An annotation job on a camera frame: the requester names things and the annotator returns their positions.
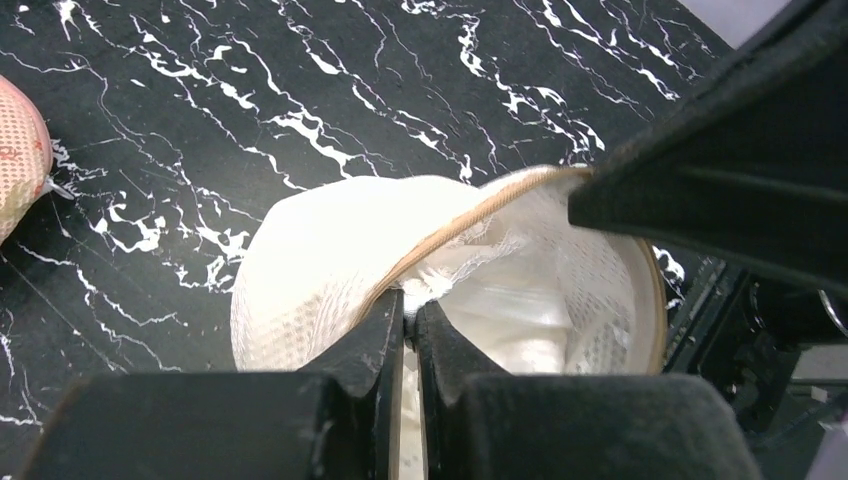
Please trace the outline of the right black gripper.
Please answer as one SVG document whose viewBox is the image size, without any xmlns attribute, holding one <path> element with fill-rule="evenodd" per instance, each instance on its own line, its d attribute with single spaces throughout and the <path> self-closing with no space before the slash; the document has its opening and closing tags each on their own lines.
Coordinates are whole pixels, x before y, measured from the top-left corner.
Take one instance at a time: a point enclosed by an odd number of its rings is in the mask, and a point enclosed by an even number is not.
<svg viewBox="0 0 848 480">
<path fill-rule="evenodd" d="M 791 2 L 614 150 L 569 218 L 821 289 L 707 263 L 672 317 L 663 370 L 711 383 L 755 450 L 845 426 L 846 380 L 793 372 L 803 352 L 847 343 L 846 3 Z"/>
</svg>

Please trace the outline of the round white mesh laundry bag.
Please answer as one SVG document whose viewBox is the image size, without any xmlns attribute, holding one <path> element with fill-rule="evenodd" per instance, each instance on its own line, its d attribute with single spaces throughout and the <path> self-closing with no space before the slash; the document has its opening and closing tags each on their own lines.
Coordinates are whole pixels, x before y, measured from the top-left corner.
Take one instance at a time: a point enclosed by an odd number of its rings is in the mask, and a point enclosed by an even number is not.
<svg viewBox="0 0 848 480">
<path fill-rule="evenodd" d="M 655 374 L 667 335 L 656 260 L 639 239 L 574 226 L 570 195 L 588 168 L 540 165 L 475 187 L 421 175 L 360 176 L 277 202 L 248 247 L 231 297 L 232 354 L 241 371 L 293 371 L 358 326 L 370 307 L 438 248 L 487 220 L 599 234 L 625 268 L 633 302 L 625 373 Z"/>
</svg>

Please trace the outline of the white bra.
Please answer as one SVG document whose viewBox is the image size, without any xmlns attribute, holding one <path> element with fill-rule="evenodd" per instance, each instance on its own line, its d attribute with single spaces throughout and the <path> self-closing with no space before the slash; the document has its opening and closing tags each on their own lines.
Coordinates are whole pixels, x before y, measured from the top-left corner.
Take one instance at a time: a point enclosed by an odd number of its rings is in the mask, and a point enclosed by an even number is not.
<svg viewBox="0 0 848 480">
<path fill-rule="evenodd" d="M 406 315 L 437 302 L 453 327 L 512 373 L 625 373 L 633 302 L 599 234 L 487 220 L 398 282 Z"/>
</svg>

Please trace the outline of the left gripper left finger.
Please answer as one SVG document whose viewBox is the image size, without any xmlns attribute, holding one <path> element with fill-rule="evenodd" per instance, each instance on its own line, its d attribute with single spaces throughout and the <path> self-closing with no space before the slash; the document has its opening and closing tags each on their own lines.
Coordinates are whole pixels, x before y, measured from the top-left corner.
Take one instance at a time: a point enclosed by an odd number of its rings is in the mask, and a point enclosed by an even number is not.
<svg viewBox="0 0 848 480">
<path fill-rule="evenodd" d="M 101 376 L 72 388 L 25 479 L 395 479 L 403 295 L 296 371 Z"/>
</svg>

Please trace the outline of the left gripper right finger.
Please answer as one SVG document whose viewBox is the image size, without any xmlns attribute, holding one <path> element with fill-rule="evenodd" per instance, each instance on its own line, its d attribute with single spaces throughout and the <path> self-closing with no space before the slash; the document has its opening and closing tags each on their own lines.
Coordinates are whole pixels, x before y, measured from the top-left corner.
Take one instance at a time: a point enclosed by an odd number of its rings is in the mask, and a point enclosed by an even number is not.
<svg viewBox="0 0 848 480">
<path fill-rule="evenodd" d="M 506 372 L 426 304 L 412 326 L 428 479 L 757 479 L 735 415 L 689 375 Z"/>
</svg>

